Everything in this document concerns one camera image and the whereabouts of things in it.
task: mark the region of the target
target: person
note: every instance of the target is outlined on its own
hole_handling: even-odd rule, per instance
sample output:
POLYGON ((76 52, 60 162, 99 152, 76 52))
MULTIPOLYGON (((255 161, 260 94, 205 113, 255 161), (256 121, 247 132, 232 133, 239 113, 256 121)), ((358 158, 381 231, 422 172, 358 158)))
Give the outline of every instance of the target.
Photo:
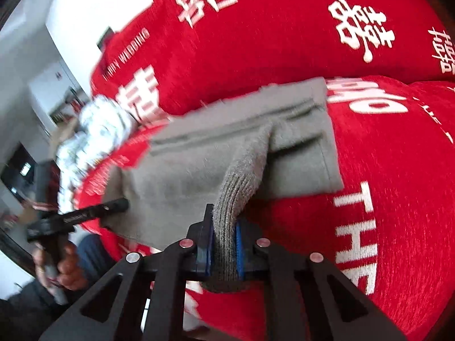
POLYGON ((36 279, 17 295, 0 300, 0 340, 37 341, 53 321, 115 264, 96 234, 84 237, 78 247, 68 241, 64 252, 65 257, 57 266, 60 271, 57 280, 65 288, 69 304, 55 303, 44 271, 44 251, 37 249, 33 255, 36 279))

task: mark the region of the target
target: ceiling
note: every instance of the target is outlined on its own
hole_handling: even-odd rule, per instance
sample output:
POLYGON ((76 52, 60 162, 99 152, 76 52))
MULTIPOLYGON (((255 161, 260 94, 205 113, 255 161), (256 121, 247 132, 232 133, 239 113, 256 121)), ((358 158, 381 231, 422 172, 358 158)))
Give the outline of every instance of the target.
POLYGON ((0 31, 0 57, 45 25, 52 0, 21 0, 0 31))

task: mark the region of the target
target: blue jeans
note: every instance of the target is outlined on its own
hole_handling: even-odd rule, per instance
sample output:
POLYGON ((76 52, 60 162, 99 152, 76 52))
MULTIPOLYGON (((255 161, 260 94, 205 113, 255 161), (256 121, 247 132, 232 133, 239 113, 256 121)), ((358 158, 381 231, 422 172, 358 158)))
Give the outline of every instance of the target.
POLYGON ((97 234, 89 234, 77 247, 79 266, 89 283, 94 285, 115 264, 114 259, 105 250, 97 234))

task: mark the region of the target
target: human hand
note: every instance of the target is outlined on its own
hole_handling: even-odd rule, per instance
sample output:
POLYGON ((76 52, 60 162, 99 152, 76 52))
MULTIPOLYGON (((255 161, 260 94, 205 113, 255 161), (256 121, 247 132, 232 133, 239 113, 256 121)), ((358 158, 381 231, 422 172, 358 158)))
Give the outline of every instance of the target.
MULTIPOLYGON (((76 254, 76 246, 67 242, 64 247, 65 257, 60 263, 58 263, 58 271, 60 274, 57 277, 57 281, 64 288, 67 288, 71 291, 82 290, 87 287, 87 280, 85 279, 82 269, 79 267, 79 257, 76 254)), ((47 278, 45 273, 45 262, 46 262, 46 253, 42 248, 38 248, 33 253, 33 261, 36 265, 36 277, 38 281, 52 294, 55 289, 49 278, 47 278)))

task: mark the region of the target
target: red fabric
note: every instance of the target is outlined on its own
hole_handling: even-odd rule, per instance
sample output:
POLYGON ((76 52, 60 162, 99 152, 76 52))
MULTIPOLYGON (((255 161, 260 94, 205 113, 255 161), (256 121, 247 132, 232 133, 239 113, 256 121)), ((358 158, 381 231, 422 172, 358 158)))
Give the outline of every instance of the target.
MULTIPOLYGON (((455 108, 455 93, 448 84, 407 86, 381 76, 329 81, 328 87, 335 91, 329 91, 328 110, 344 190, 256 202, 247 212, 265 236, 288 250, 303 254, 319 251, 348 276, 363 271, 358 287, 369 292, 372 301, 410 341, 424 339, 455 287, 454 145, 447 135, 455 125, 449 117, 455 108), (360 201, 336 206, 335 198, 359 193, 365 183, 371 204, 360 201), (355 246, 355 240, 351 234, 341 233, 349 225, 362 224, 360 246, 351 255, 343 253, 355 246)), ((119 161, 133 165, 146 141, 136 147, 123 147, 102 165, 119 161)), ((86 205, 99 201, 96 199, 102 195, 106 174, 97 170, 86 183, 101 188, 83 191, 80 201, 86 205)), ((152 251, 112 233, 107 236, 107 232, 103 232, 103 242, 116 259, 128 250, 152 251)), ((193 304, 187 311, 234 337, 263 340, 260 285, 229 295, 200 288, 194 291, 194 285, 192 289, 187 290, 192 301, 186 305, 193 304)))
MULTIPOLYGON (((446 45, 453 51, 453 47, 428 32, 442 33, 444 27, 425 0, 345 0, 352 9, 357 5, 357 15, 366 19, 365 12, 371 9, 382 13, 368 24, 378 39, 376 29, 393 32, 392 48, 387 40, 384 44, 379 40, 377 48, 366 40, 372 55, 369 63, 363 59, 362 37, 353 33, 357 49, 354 43, 341 42, 336 27, 342 22, 329 11, 338 0, 237 1, 222 9, 215 4, 217 12, 209 0, 200 0, 204 16, 191 28, 184 18, 179 21, 184 9, 176 0, 154 0, 108 43, 103 65, 92 76, 93 93, 116 98, 119 86, 125 86, 131 91, 127 91, 128 100, 120 101, 122 106, 134 108, 142 101, 140 106, 149 109, 155 94, 133 87, 134 74, 151 66, 157 82, 151 86, 159 93, 159 106, 169 114, 182 115, 204 103, 243 95, 269 83, 315 76, 381 74, 405 83, 455 78, 451 71, 442 73, 441 60, 432 57, 436 55, 433 42, 439 48, 446 45)), ((367 24, 359 22, 358 32, 365 31, 367 24)), ((349 18, 349 23, 354 25, 354 20, 349 18)), ((448 56, 443 64, 451 68, 452 59, 448 56)))

